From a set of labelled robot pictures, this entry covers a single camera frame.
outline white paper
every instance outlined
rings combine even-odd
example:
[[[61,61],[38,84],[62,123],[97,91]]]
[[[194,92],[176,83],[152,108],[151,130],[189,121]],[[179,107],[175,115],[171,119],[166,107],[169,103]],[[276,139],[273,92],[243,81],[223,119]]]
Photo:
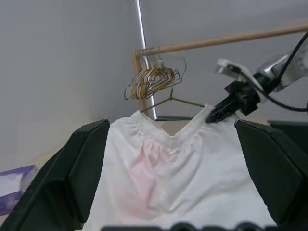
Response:
[[[19,191],[22,178],[23,174],[0,176],[0,197]]]

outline white cloth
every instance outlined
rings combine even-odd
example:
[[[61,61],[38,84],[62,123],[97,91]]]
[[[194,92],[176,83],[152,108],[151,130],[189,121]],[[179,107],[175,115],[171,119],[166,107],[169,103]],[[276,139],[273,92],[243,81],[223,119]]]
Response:
[[[114,122],[84,230],[275,224],[248,174],[234,120],[206,124],[211,110],[206,105],[174,136],[140,112]]]

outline purple fabric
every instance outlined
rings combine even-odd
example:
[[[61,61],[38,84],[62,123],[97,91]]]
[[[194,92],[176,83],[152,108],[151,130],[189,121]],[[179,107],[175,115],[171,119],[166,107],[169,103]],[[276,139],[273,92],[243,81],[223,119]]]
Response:
[[[22,174],[23,175],[21,180],[22,182],[26,177],[28,177],[28,175],[33,170],[37,171],[34,165],[30,165],[26,167],[20,167],[17,169],[1,172],[0,176],[7,176],[10,174]],[[18,203],[23,193],[24,189],[21,189],[17,192],[0,197],[0,215],[10,213],[14,209],[15,205]]]

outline gray wall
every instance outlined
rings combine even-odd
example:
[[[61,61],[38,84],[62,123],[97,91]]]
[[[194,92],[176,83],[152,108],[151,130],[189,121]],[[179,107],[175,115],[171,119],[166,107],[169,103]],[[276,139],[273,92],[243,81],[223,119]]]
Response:
[[[306,23],[307,9],[307,0],[141,0],[147,47]],[[291,51],[301,36],[294,34],[179,52],[187,60],[188,69],[174,94],[186,100],[215,105],[227,96],[224,87],[232,82],[226,76],[214,74],[217,59],[230,59],[254,71],[270,57]],[[181,69],[179,61],[174,63]],[[303,79],[273,96],[304,107],[308,100],[307,88],[308,79]],[[168,91],[157,93],[155,101],[164,99]],[[199,110],[169,102],[157,107],[157,114],[193,116]],[[267,119],[308,120],[306,114],[286,111],[272,103],[262,105],[261,114]]]
[[[135,110],[123,97],[141,45],[134,0],[2,0],[0,32],[0,171]]]

